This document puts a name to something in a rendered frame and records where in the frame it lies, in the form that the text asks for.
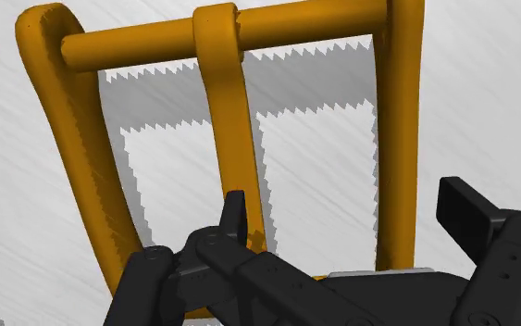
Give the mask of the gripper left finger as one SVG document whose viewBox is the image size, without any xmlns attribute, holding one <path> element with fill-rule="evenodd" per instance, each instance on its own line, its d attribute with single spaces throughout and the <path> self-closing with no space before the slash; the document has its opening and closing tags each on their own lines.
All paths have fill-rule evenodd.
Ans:
<svg viewBox="0 0 521 326">
<path fill-rule="evenodd" d="M 378 326 L 371 312 L 246 240 L 245 194 L 230 191 L 220 223 L 192 232 L 179 252 L 155 245 L 130 255 L 103 326 L 182 326 L 201 307 L 223 326 Z"/>
</svg>

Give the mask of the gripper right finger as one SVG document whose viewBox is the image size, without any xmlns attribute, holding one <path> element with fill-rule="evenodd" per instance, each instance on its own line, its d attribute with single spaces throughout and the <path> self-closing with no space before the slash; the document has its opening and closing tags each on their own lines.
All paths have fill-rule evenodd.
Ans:
<svg viewBox="0 0 521 326">
<path fill-rule="evenodd" d="M 476 264 L 451 326 L 521 326 L 521 210 L 450 176 L 440 179 L 436 219 Z"/>
</svg>

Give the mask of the orange wooden rack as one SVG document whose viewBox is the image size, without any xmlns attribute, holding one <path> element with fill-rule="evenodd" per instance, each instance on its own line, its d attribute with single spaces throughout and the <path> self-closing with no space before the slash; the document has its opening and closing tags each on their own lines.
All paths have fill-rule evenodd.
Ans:
<svg viewBox="0 0 521 326">
<path fill-rule="evenodd" d="M 110 291 L 141 249 L 109 143 L 98 72 L 196 58 L 221 185 L 246 192 L 249 246 L 266 248 L 242 60 L 246 51 L 369 34 L 378 110 L 378 270 L 414 264 L 419 78 L 425 0 L 303 0 L 240 10 L 201 6 L 186 19 L 87 32 L 63 4 L 15 24 L 19 53 L 46 114 Z"/>
</svg>

